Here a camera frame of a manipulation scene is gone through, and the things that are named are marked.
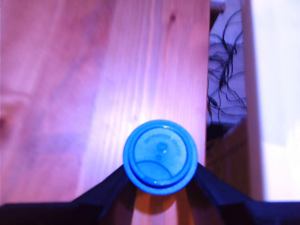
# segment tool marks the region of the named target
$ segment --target blue bottle cap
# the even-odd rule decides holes
[[[198,154],[193,138],[183,127],[153,120],[131,133],[123,161],[129,179],[138,188],[153,195],[168,195],[190,182]]]

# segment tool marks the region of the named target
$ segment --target bottle cap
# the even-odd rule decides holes
[[[153,120],[131,133],[123,161],[129,179],[139,189],[168,195],[190,182],[198,154],[193,138],[183,127],[167,120]]]

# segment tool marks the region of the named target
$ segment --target wooden surface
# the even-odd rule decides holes
[[[149,120],[184,126],[204,163],[208,34],[208,0],[1,1],[1,204],[74,199]],[[150,198],[133,224],[188,210],[185,190]]]
[[[251,197],[247,120],[210,143],[211,147],[206,152],[206,168]]]

